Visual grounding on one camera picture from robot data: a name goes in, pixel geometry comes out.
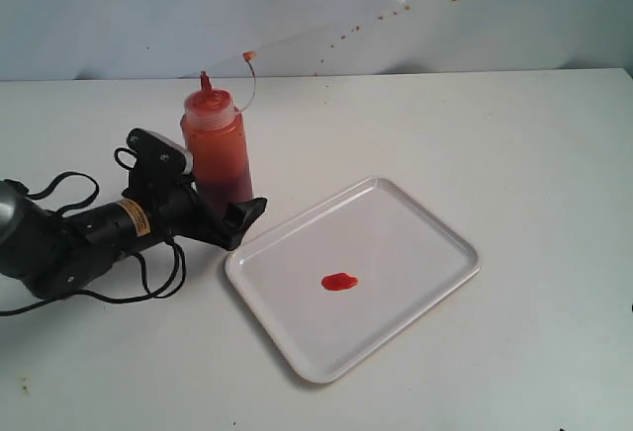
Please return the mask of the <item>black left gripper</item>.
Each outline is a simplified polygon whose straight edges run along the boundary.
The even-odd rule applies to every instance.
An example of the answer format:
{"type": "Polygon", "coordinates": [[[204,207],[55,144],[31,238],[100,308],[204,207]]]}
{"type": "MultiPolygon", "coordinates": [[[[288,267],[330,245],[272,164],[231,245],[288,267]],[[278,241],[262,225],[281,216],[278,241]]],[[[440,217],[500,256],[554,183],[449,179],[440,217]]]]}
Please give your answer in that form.
{"type": "Polygon", "coordinates": [[[162,237],[183,236],[231,251],[266,210],[266,198],[230,203],[222,221],[196,192],[193,171],[188,176],[156,177],[140,168],[128,145],[127,152],[135,162],[128,169],[123,197],[142,207],[150,231],[162,237]]]}

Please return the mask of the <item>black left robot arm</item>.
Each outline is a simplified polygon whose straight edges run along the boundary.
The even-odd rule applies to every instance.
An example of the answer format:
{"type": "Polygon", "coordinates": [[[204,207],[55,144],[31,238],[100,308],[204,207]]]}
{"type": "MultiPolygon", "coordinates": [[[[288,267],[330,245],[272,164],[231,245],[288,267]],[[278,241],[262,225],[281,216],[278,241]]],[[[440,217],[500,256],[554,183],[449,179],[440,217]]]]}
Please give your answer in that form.
{"type": "Polygon", "coordinates": [[[214,213],[195,190],[193,156],[184,147],[150,130],[130,131],[122,151],[135,162],[120,200],[100,207],[85,200],[45,210],[37,202],[65,179],[56,176],[38,193],[22,183],[1,183],[1,273],[20,281],[40,304],[90,296],[87,285],[127,257],[146,264],[142,251],[157,244],[174,253],[171,279],[186,277],[186,260],[176,237],[232,251],[265,211],[255,198],[214,213]]]}

